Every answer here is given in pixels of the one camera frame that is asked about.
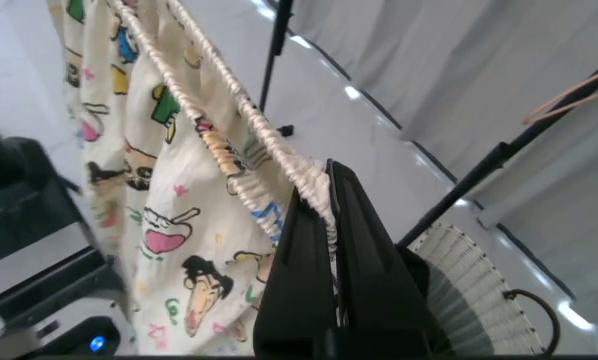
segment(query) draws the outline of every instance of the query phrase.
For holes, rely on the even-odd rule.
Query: blue cartoon figure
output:
[[[121,17],[118,14],[115,14],[112,18],[112,37],[110,40],[117,42],[121,63],[129,64],[137,60],[139,48],[135,37],[128,31],[128,27],[122,24]]]

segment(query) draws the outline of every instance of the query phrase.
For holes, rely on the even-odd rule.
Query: fabric bag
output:
[[[84,193],[139,354],[252,354],[293,186],[336,239],[329,180],[252,104],[176,0],[63,0]]]

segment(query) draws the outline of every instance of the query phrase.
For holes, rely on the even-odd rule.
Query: white floor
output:
[[[182,2],[221,50],[249,89],[253,100],[257,101],[274,12],[262,0]],[[11,6],[23,7],[24,3],[26,6],[29,4],[13,2]],[[59,66],[54,69],[56,73],[42,75],[42,82],[47,82],[48,76],[61,79],[62,70]],[[3,84],[0,83],[5,89],[12,89],[10,93],[3,93],[2,97],[26,99],[19,94],[23,88],[15,86],[22,82],[22,77],[13,75],[13,71],[8,70],[10,78],[3,78]],[[38,82],[38,79],[31,78],[27,83],[33,83],[33,80]],[[55,113],[64,111],[57,108],[56,95],[50,97],[54,101],[48,106],[53,107]],[[3,112],[1,117],[12,117],[11,112],[6,112],[6,107],[0,111]],[[32,115],[43,118],[48,117],[48,113],[39,111]],[[299,152],[322,160],[334,158],[352,168],[394,240],[400,239],[453,185],[414,145],[399,141],[397,129],[319,52],[299,37],[287,39],[283,54],[277,59],[266,114],[275,125],[295,125],[295,135],[289,141]],[[39,138],[59,172],[75,182],[79,181],[81,167],[75,161],[78,148],[67,130],[55,128],[57,135],[48,137],[48,132],[39,133],[37,129],[24,131],[18,124],[6,126],[3,122],[0,130],[5,135]],[[46,124],[42,128],[48,129],[49,126],[54,125]],[[558,315],[562,337],[558,353],[598,353],[598,327],[569,311],[566,306],[568,297],[502,234],[479,226],[473,210],[470,202],[459,201],[442,217],[442,221],[454,224],[477,242],[511,287],[534,292],[555,309],[561,310]],[[547,315],[534,303],[523,299],[520,302],[544,344],[547,344],[551,337]]]

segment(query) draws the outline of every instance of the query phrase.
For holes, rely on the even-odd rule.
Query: cartoon print fabric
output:
[[[291,186],[165,0],[136,1],[186,91],[188,119],[112,0],[62,0],[65,92],[102,250],[121,263],[140,355],[252,355],[252,329]],[[217,134],[230,145],[206,148]],[[229,178],[265,184],[248,210]]]

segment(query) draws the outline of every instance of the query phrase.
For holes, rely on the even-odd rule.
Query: white rope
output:
[[[192,38],[195,46],[201,50],[204,59],[220,75],[235,98],[239,112],[246,118],[259,142],[265,146],[268,154],[281,166],[286,177],[297,187],[299,195],[324,219],[328,243],[331,250],[334,250],[337,235],[335,218],[330,207],[330,179],[323,172],[323,166],[297,154],[279,132],[270,125],[263,114],[253,106],[241,83],[186,8],[178,0],[166,0],[166,3],[172,15]]]
[[[164,83],[168,86],[173,98],[180,105],[184,115],[193,122],[193,126],[195,125],[195,122],[200,119],[203,119],[212,125],[213,131],[211,134],[205,133],[209,136],[200,137],[208,150],[212,153],[215,161],[219,165],[232,160],[237,160],[242,164],[245,164],[241,156],[236,154],[236,152],[235,154],[230,154],[225,151],[226,146],[229,146],[231,149],[234,148],[223,134],[216,131],[216,127],[212,124],[212,121],[205,117],[202,107],[194,100],[194,97],[186,93],[180,82],[176,79],[173,68],[164,60],[163,54],[157,49],[154,39],[145,31],[139,19],[135,17],[133,10],[127,7],[121,0],[112,0],[112,4],[121,15],[122,19],[129,25],[129,28],[135,35],[137,43],[141,45],[157,69],[161,72]],[[243,175],[230,177],[231,174],[224,170],[224,167],[219,166],[219,168],[228,177],[228,183],[234,187],[239,199],[242,200],[243,204],[251,212],[261,209],[261,206],[257,206],[258,204],[255,201],[256,198],[259,198],[259,200],[264,198],[264,201],[269,199],[270,201],[266,202],[272,202],[272,197],[269,195],[270,191],[263,188],[262,182],[252,170],[249,170],[246,167]],[[257,223],[271,238],[278,238],[280,235],[281,229],[277,227],[274,219],[269,217],[257,218]]]

